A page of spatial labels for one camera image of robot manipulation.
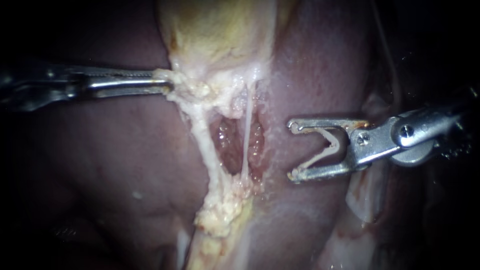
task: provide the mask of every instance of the screw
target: screw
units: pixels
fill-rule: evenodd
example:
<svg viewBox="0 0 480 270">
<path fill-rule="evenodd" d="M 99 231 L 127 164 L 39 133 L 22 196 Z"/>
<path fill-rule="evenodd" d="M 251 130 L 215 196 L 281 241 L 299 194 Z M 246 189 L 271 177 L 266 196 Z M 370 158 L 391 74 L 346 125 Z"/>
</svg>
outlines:
<svg viewBox="0 0 480 270">
<path fill-rule="evenodd" d="M 356 138 L 356 142 L 361 146 L 366 146 L 369 144 L 370 137 L 367 133 L 360 133 Z"/>
<path fill-rule="evenodd" d="M 400 136 L 403 138 L 409 138 L 414 135 L 414 128 L 409 125 L 404 125 L 400 128 Z"/>
</svg>

